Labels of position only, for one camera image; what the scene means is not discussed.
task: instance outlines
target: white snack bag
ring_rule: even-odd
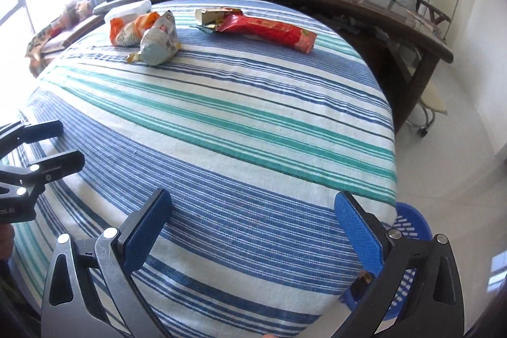
[[[144,33],[140,52],[129,56],[127,61],[143,61],[155,66],[170,61],[179,48],[174,15],[168,10]]]

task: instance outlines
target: striped tablecloth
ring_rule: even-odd
[[[245,14],[318,33],[309,55],[262,41],[200,32],[194,10]],[[173,215],[133,277],[178,337],[294,336],[361,269],[334,218],[340,190],[395,220],[391,111],[360,56],[310,17],[256,0],[177,0],[183,45],[158,67],[125,63],[108,28],[85,36],[41,75],[20,109],[60,119],[64,136],[9,158],[80,149],[86,165],[48,185],[33,222],[16,224],[16,264],[40,304],[61,233],[94,237],[118,227],[151,192],[171,192]],[[100,298],[121,328],[97,272]]]

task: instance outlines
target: orange snack bag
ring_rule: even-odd
[[[157,12],[146,13],[138,16],[135,21],[125,23],[120,17],[111,19],[111,31],[109,40],[113,46],[139,45],[144,33],[153,26],[160,17]]]

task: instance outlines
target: white plastic container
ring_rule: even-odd
[[[125,23],[129,23],[134,21],[138,16],[144,15],[151,11],[151,1],[139,1],[134,3],[129,3],[128,5],[117,6],[110,10],[104,20],[106,23],[109,23],[111,19],[114,17],[122,18]]]

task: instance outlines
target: human hand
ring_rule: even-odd
[[[14,248],[14,227],[7,224],[0,224],[0,260],[8,260]]]

